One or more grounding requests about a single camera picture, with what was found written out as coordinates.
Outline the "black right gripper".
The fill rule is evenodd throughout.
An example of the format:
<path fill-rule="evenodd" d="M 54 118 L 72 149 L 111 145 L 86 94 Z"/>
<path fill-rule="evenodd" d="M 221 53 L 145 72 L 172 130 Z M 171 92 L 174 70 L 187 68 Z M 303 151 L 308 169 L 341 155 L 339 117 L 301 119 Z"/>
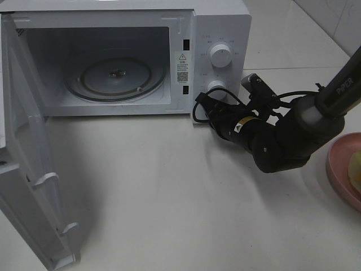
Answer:
<path fill-rule="evenodd" d="M 206 122 L 219 137 L 246 150 L 252 148 L 252 140 L 262 126 L 262 120 L 253 112 L 246 111 L 245 105 L 227 104 L 206 93 L 197 96 L 196 104 L 202 106 Z"/>

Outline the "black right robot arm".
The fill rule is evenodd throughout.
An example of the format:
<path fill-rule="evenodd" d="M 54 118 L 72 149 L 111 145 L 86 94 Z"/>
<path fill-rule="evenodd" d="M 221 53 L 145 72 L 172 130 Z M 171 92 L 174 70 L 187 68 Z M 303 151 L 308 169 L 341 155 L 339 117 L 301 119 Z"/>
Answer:
<path fill-rule="evenodd" d="M 195 106 L 203 108 L 203 122 L 220 138 L 245 148 L 265 173 L 300 168 L 342 132 L 345 115 L 360 103 L 360 51 L 317 91 L 277 95 L 255 73 L 241 85 L 249 93 L 247 104 L 228 104 L 212 98 L 210 91 L 200 93 Z"/>

